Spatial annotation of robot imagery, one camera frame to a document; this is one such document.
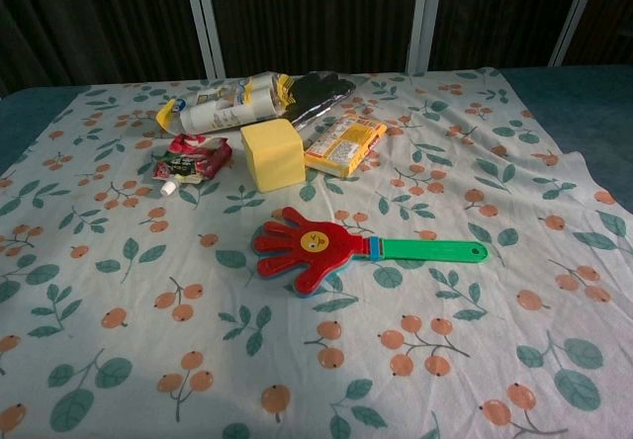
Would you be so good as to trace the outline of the yellow foam cube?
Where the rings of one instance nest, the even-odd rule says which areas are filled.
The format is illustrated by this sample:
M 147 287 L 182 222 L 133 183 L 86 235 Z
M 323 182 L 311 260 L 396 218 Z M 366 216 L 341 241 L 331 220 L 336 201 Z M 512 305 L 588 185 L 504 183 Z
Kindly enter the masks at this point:
M 246 165 L 260 193 L 272 192 L 306 180 L 303 141 L 285 119 L 240 129 Z

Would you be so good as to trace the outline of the dark pleated curtain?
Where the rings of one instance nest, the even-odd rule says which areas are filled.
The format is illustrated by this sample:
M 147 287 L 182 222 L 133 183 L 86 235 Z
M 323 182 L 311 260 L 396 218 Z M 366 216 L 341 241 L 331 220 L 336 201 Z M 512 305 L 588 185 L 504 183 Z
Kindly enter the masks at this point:
M 433 70 L 545 65 L 573 0 L 439 0 Z M 212 0 L 226 74 L 405 68 L 414 0 Z M 0 96 L 205 76 L 189 0 L 0 0 Z

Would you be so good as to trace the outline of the yellow printed snack box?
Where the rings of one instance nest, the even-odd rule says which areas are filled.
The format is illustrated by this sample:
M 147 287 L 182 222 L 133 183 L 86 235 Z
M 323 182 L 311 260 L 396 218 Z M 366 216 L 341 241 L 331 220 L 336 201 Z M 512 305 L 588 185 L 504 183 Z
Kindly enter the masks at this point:
M 305 164 L 328 175 L 348 178 L 386 131 L 387 126 L 378 120 L 342 118 L 305 150 Z

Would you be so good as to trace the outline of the red spouted drink pouch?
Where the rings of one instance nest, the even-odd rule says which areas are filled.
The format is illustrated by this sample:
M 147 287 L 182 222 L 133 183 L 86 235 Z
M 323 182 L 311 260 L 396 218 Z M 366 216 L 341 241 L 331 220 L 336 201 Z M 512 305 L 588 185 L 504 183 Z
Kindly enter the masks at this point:
M 179 134 L 156 159 L 152 178 L 160 181 L 160 194 L 172 195 L 183 184 L 213 179 L 232 155 L 225 137 Z

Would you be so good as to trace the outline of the black and silver foil bag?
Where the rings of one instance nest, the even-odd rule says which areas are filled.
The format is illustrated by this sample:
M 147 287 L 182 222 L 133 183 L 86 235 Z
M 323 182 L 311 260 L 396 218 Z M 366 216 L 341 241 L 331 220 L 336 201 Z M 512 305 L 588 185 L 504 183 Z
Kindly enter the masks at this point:
M 353 79 L 335 72 L 310 72 L 291 84 L 289 103 L 281 117 L 299 131 L 349 97 L 357 86 Z

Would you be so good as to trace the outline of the white and yellow snack bag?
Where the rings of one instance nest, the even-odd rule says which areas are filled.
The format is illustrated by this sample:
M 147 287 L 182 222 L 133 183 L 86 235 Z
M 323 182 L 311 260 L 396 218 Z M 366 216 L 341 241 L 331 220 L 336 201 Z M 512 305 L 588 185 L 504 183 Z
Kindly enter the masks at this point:
M 174 135 L 197 135 L 273 120 L 295 103 L 293 77 L 264 72 L 170 99 L 156 114 Z

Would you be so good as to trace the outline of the white metal frame post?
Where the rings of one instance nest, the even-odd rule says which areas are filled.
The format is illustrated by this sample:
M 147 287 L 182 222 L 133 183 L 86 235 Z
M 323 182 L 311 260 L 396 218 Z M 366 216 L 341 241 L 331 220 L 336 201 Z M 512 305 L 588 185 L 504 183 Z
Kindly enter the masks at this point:
M 208 79 L 226 78 L 213 0 L 189 0 L 204 68 Z
M 549 67 L 557 67 L 563 64 L 587 4 L 588 0 L 572 0 L 569 12 L 548 61 Z
M 406 72 L 424 73 L 428 70 L 439 0 L 414 0 L 411 32 L 407 49 Z

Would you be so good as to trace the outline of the floral fruit print tablecloth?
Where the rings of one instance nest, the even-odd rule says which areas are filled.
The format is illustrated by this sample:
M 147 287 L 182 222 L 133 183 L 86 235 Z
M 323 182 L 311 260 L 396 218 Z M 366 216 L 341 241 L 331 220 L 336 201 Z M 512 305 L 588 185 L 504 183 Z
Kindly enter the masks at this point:
M 154 120 L 206 81 L 0 102 L 0 439 L 633 439 L 633 65 L 376 74 L 304 129 L 387 126 L 347 179 L 168 197 Z M 481 263 L 258 275 L 286 207 Z

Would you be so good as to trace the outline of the red hand clapper toy green handle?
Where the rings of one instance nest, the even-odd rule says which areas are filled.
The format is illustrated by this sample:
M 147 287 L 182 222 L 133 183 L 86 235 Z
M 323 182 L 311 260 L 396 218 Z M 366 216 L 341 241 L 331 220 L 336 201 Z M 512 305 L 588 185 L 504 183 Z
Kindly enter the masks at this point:
M 480 241 L 363 236 L 334 222 L 306 219 L 292 207 L 284 208 L 281 217 L 265 222 L 253 237 L 251 246 L 260 256 L 256 270 L 271 278 L 298 269 L 293 291 L 303 297 L 353 259 L 481 263 L 489 255 Z

